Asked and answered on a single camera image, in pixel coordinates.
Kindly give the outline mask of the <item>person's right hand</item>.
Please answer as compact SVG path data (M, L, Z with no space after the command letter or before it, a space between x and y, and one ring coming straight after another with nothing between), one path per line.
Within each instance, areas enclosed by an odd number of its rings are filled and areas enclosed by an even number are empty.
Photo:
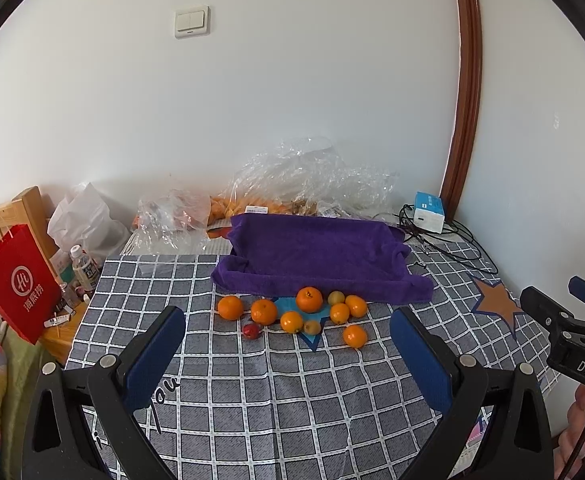
M567 411L568 426L559 437L559 446L554 454L554 478L558 479L577 440L585 428L585 385L579 385L574 393L574 402Z

